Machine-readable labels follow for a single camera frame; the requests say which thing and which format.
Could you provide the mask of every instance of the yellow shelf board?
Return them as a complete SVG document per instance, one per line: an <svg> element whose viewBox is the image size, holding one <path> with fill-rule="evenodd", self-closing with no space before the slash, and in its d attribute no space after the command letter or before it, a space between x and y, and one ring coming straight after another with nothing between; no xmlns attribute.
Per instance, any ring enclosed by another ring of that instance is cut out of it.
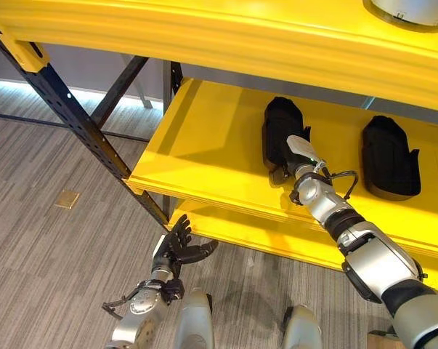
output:
<svg viewBox="0 0 438 349"><path fill-rule="evenodd" d="M10 42L175 60L438 110L438 30L389 23L368 0L0 0L0 29Z"/></svg>
<svg viewBox="0 0 438 349"><path fill-rule="evenodd" d="M302 206L289 200L292 182L269 183L262 161L264 109L275 94L199 80L183 83L131 177L144 189L206 202L238 212L309 223L323 231ZM360 170L361 131L376 114L358 108L290 97L312 126L312 144L332 172L355 169L360 183L350 199L366 219L403 245L438 257L438 127L391 116L420 149L422 192L387 201L367 192ZM337 180L341 195L350 179Z"/></svg>
<svg viewBox="0 0 438 349"><path fill-rule="evenodd" d="M327 232L311 231L306 222L275 222L215 206L180 201L169 223L183 215L190 218L194 234L341 270L344 258ZM438 259L410 251L429 274L425 284L438 289Z"/></svg>

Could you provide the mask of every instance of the robotic hand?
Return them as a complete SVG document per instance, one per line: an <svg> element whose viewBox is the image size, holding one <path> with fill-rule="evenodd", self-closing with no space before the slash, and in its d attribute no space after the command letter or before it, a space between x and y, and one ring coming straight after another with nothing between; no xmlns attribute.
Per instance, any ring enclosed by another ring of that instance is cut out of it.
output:
<svg viewBox="0 0 438 349"><path fill-rule="evenodd" d="M191 242L189 225L190 221L184 214L171 232L162 236L153 254L149 280L138 283L121 300L103 303L102 308L120 320L106 349L149 348L171 301L183 298L183 283L179 279L182 265L203 260L217 248L216 240L200 246L188 246ZM129 310L122 317L115 312L115 307L127 302Z"/></svg>
<svg viewBox="0 0 438 349"><path fill-rule="evenodd" d="M326 229L345 256L343 271L360 295L383 303L406 348L438 348L438 292L422 283L421 266L373 223L346 202L357 182L355 172L330 174L309 142L301 111L276 97L265 111L264 162L271 180L294 178L292 202L304 205ZM336 194L332 179L354 175L345 197Z"/></svg>

